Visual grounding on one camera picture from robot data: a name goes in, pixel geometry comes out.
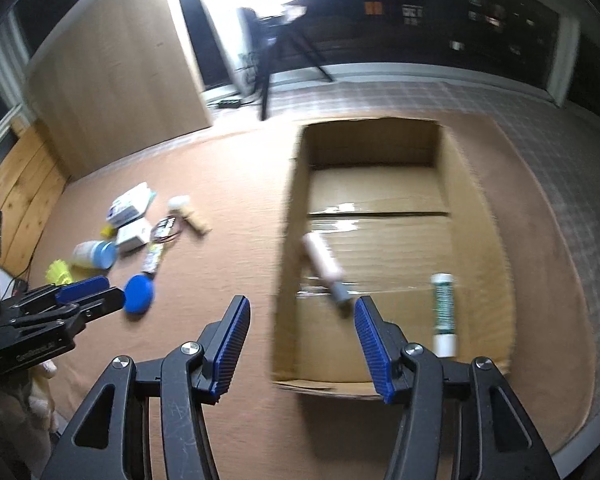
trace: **blue gripper pad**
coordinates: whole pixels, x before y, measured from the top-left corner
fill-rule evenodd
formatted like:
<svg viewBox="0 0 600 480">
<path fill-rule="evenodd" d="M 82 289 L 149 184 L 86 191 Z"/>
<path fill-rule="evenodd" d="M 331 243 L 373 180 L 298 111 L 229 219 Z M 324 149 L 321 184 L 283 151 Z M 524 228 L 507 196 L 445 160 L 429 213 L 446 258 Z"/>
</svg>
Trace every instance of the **blue gripper pad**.
<svg viewBox="0 0 600 480">
<path fill-rule="evenodd" d="M 382 396 L 382 400 L 386 404 L 390 404 L 395 395 L 391 375 L 392 362 L 382 344 L 378 328 L 373 322 L 372 316 L 362 298 L 356 301 L 353 319 L 362 351 L 365 354 L 366 366 L 369 368 L 376 393 Z"/>
<path fill-rule="evenodd" d="M 224 341 L 222 341 L 214 359 L 210 393 L 216 400 L 229 390 L 229 384 L 231 384 L 231 379 L 234 376 L 250 322 L 251 306 L 249 300 L 243 298 L 237 310 L 233 313 L 230 326 L 224 333 Z"/>
<path fill-rule="evenodd" d="M 88 280 L 82 280 L 71 285 L 63 285 L 60 292 L 56 294 L 56 301 L 59 304 L 69 304 L 87 296 L 103 292 L 108 288 L 109 280 L 105 276 L 94 276 Z"/>
</svg>

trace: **tripod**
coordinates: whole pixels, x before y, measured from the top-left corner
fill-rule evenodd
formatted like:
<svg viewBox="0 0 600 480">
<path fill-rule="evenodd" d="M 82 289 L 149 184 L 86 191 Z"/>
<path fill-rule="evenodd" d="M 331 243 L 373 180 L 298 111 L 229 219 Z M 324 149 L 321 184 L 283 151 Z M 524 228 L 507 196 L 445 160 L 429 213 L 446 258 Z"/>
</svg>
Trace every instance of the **tripod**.
<svg viewBox="0 0 600 480">
<path fill-rule="evenodd" d="M 272 61 L 274 56 L 280 58 L 282 47 L 285 43 L 301 54 L 311 66 L 317 68 L 329 83 L 334 81 L 331 74 L 323 67 L 326 60 L 314 43 L 295 24 L 295 18 L 290 18 L 286 15 L 258 18 L 253 11 L 246 12 L 245 14 L 247 15 L 248 25 L 251 30 L 253 44 L 256 45 L 256 91 L 259 89 L 262 90 L 262 103 L 260 105 L 261 121 L 267 119 Z"/>
</svg>

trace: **cardboard box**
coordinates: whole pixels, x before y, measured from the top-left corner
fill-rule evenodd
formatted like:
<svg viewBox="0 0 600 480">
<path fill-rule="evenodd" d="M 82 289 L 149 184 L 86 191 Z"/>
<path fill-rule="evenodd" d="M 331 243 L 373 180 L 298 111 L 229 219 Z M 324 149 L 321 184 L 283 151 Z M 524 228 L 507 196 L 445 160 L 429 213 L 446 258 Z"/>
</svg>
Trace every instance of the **cardboard box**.
<svg viewBox="0 0 600 480">
<path fill-rule="evenodd" d="M 506 371 L 514 294 L 490 209 L 452 134 L 435 121 L 310 124 L 299 135 L 276 297 L 272 379 L 282 388 L 376 397 L 353 319 L 311 272 L 301 237 L 323 233 L 355 297 L 370 294 L 408 340 L 432 348 L 430 277 L 454 275 L 458 360 Z"/>
</svg>

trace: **white box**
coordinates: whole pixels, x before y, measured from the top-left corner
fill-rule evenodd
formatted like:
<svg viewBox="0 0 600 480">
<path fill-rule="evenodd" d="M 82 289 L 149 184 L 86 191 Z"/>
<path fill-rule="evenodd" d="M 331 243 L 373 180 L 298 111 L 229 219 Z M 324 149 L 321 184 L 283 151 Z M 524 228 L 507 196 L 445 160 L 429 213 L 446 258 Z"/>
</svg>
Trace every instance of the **white box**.
<svg viewBox="0 0 600 480">
<path fill-rule="evenodd" d="M 151 189 L 146 182 L 120 195 L 109 208 L 107 222 L 116 228 L 144 216 L 151 202 L 151 195 Z"/>
<path fill-rule="evenodd" d="M 140 218 L 118 229 L 116 247 L 120 253 L 128 253 L 151 239 L 152 226 L 146 218 Z"/>
</svg>

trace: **blue lid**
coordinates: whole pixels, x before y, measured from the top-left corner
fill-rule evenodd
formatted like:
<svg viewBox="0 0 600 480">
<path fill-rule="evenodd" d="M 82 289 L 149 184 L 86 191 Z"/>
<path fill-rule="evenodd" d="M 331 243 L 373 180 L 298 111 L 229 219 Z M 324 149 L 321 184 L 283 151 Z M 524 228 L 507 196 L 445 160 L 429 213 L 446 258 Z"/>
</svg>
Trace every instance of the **blue lid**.
<svg viewBox="0 0 600 480">
<path fill-rule="evenodd" d="M 144 274 L 132 276 L 125 287 L 125 311 L 144 314 L 154 300 L 154 282 Z"/>
<path fill-rule="evenodd" d="M 109 269 L 118 257 L 118 250 L 112 242 L 101 241 L 93 251 L 93 266 L 97 269 Z"/>
</svg>

